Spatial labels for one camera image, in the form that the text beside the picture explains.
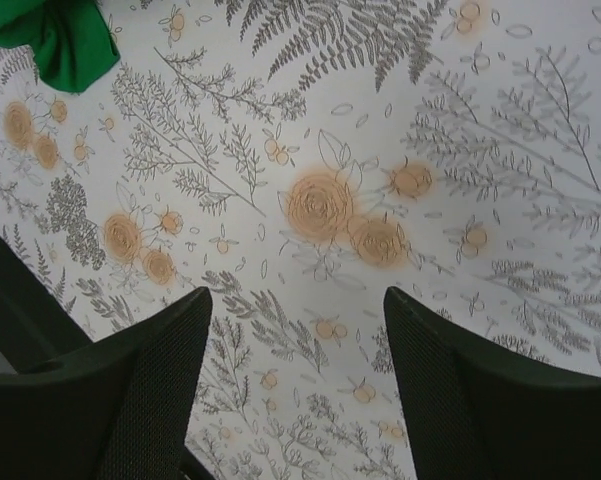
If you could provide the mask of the green t shirt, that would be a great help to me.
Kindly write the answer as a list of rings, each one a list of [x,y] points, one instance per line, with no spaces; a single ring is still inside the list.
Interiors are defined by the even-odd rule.
[[[41,80],[82,93],[120,60],[119,50],[92,0],[0,1],[0,47],[29,46]]]

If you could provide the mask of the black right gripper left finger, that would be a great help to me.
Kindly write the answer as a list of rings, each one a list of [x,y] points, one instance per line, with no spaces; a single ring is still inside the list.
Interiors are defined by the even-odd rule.
[[[0,374],[0,479],[207,479],[185,438],[212,316],[200,287],[154,316]]]

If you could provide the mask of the floral table mat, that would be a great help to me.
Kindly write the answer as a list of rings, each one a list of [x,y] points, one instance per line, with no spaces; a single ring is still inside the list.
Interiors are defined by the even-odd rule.
[[[0,48],[0,236],[92,339],[213,294],[216,479],[413,479],[390,286],[601,377],[601,1],[103,1],[85,93]]]

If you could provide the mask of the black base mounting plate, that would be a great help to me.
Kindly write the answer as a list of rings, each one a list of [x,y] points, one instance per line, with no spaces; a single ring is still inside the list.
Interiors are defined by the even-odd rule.
[[[91,344],[0,238],[0,354],[17,373]]]

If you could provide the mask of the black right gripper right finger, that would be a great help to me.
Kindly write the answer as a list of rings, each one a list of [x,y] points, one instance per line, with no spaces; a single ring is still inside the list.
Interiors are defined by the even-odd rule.
[[[420,479],[601,479],[601,378],[514,353],[395,286],[384,318]]]

